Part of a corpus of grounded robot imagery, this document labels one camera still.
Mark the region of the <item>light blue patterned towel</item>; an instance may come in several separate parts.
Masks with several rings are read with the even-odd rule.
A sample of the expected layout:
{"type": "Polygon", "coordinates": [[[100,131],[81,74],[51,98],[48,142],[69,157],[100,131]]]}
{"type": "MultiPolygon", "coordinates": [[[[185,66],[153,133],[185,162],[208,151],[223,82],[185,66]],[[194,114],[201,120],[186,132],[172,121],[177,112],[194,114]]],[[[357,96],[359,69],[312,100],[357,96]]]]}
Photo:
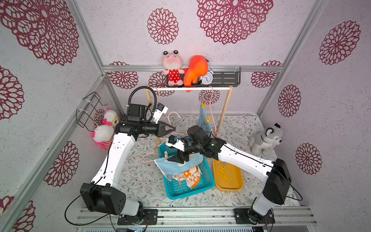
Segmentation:
{"type": "Polygon", "coordinates": [[[185,161],[183,164],[169,161],[165,157],[155,160],[155,164],[160,169],[164,177],[171,181],[174,176],[184,173],[190,170],[194,166],[198,166],[203,162],[203,155],[200,153],[191,154],[189,161],[185,161]]]}

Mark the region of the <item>white orange patterned towel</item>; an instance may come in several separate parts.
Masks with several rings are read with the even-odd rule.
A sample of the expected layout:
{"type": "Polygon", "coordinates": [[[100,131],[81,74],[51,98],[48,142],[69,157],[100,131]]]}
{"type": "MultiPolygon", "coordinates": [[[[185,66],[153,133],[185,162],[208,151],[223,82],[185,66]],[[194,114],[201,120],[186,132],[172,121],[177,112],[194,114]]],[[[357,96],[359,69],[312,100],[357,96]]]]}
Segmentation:
{"type": "Polygon", "coordinates": [[[175,175],[173,179],[181,182],[186,181],[189,188],[194,189],[201,181],[202,172],[198,166],[194,166],[191,169],[175,175]]]}

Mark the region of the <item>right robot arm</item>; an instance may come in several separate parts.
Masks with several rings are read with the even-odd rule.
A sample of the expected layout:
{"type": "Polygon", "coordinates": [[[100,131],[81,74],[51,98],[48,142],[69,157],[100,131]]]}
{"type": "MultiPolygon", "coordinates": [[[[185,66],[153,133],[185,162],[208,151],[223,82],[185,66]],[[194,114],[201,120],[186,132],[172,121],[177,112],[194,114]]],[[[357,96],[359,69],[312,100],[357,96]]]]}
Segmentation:
{"type": "Polygon", "coordinates": [[[255,157],[223,139],[208,136],[199,126],[189,128],[187,133],[189,142],[173,135],[166,140],[168,147],[177,149],[177,154],[169,157],[169,161],[184,163],[189,161],[191,154],[200,153],[207,158],[232,164],[251,173],[265,184],[262,193],[249,209],[252,216],[269,215],[274,205],[285,203],[291,186],[291,176],[282,159],[271,161],[255,157]]]}

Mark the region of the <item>blue bear towel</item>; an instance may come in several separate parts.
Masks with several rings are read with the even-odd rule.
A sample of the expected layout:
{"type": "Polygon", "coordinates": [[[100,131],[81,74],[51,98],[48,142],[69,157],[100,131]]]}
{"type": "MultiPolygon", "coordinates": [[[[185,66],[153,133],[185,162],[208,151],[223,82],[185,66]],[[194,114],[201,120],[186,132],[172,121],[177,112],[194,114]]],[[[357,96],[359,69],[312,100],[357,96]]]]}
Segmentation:
{"type": "Polygon", "coordinates": [[[201,104],[197,125],[201,127],[208,136],[210,136],[212,133],[212,127],[211,127],[210,122],[206,122],[206,118],[208,117],[209,116],[207,116],[205,108],[202,108],[202,104],[201,104]]]}

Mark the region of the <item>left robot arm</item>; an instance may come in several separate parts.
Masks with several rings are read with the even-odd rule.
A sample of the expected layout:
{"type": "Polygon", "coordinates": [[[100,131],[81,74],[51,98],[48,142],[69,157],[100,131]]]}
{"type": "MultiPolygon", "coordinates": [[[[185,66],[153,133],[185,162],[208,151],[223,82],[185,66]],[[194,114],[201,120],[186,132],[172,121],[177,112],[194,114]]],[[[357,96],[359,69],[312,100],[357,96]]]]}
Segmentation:
{"type": "Polygon", "coordinates": [[[130,200],[119,190],[119,176],[124,163],[140,135],[162,137],[175,131],[175,127],[161,122],[160,118],[168,108],[159,103],[154,107],[150,119],[145,119],[146,106],[130,104],[128,113],[115,126],[98,126],[91,137],[96,139],[104,134],[109,141],[108,154],[101,168],[90,183],[80,188],[81,196],[88,210],[109,215],[141,217],[143,205],[130,200]]]}

